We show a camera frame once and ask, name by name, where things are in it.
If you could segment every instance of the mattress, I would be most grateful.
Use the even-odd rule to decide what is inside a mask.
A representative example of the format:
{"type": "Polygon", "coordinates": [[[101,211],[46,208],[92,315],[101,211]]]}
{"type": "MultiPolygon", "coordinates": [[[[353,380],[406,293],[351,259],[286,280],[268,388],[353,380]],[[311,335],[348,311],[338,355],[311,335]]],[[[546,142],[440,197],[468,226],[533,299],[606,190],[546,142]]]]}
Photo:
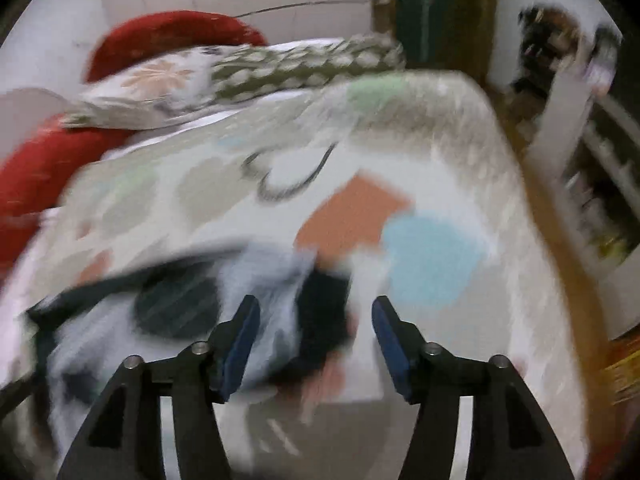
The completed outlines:
{"type": "MultiPolygon", "coordinates": [[[[368,76],[223,119],[89,167],[44,231],[29,302],[89,268],[109,276],[229,239],[312,248],[351,275],[347,380],[302,411],[273,391],[216,406],[232,463],[296,478],[397,476],[416,408],[393,393],[370,324],[372,300],[387,294],[454,354],[508,355],[581,471],[584,394],[564,297],[473,82],[368,76]]],[[[465,477],[470,417],[464,402],[453,479],[465,477]]]]}

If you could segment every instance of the orange patch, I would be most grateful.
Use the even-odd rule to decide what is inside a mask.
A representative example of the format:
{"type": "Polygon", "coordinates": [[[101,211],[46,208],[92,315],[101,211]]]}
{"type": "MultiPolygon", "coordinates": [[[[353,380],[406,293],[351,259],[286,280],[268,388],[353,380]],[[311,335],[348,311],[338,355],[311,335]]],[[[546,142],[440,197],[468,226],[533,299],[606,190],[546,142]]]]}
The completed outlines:
{"type": "Polygon", "coordinates": [[[411,208],[410,199],[359,173],[306,220],[295,245],[317,250],[330,265],[358,246],[378,247],[388,218],[411,208]]]}
{"type": "Polygon", "coordinates": [[[104,276],[111,265],[111,250],[104,250],[94,256],[92,262],[87,265],[78,276],[76,285],[95,282],[104,276]]]}

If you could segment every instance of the shelf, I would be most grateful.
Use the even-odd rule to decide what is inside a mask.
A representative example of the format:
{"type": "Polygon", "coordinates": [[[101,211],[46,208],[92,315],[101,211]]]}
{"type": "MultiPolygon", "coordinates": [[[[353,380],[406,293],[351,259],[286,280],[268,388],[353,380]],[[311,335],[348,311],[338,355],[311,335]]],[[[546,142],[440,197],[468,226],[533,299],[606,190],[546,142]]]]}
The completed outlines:
{"type": "Polygon", "coordinates": [[[607,153],[602,151],[600,148],[600,139],[593,130],[586,128],[582,140],[591,154],[600,163],[602,169],[607,172],[611,181],[620,190],[620,193],[622,193],[622,196],[636,216],[636,219],[640,221],[640,191],[638,191],[638,188],[634,185],[632,177],[622,170],[615,154],[611,153],[607,155],[607,153]]]}
{"type": "Polygon", "coordinates": [[[596,99],[597,104],[611,117],[640,149],[640,124],[610,95],[596,99]]]}
{"type": "Polygon", "coordinates": [[[564,187],[554,186],[554,188],[554,205],[565,225],[569,240],[577,251],[585,270],[595,280],[603,280],[619,266],[619,263],[598,257],[596,249],[582,233],[580,209],[574,204],[564,187]]]}

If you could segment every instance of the blue gripper pad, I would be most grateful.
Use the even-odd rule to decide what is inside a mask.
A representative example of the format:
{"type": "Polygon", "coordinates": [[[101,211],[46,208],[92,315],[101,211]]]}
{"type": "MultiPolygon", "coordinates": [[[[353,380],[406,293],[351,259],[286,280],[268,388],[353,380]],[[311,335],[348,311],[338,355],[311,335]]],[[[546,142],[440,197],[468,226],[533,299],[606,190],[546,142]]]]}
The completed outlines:
{"type": "Polygon", "coordinates": [[[242,383],[247,359],[260,327],[260,305],[253,296],[245,296],[232,320],[220,323],[209,337],[213,365],[209,387],[216,402],[227,402],[242,383]]]}
{"type": "Polygon", "coordinates": [[[373,302],[371,321],[396,392],[410,404],[418,402],[410,380],[424,347],[418,327],[402,321],[386,296],[379,296],[373,302]]]}

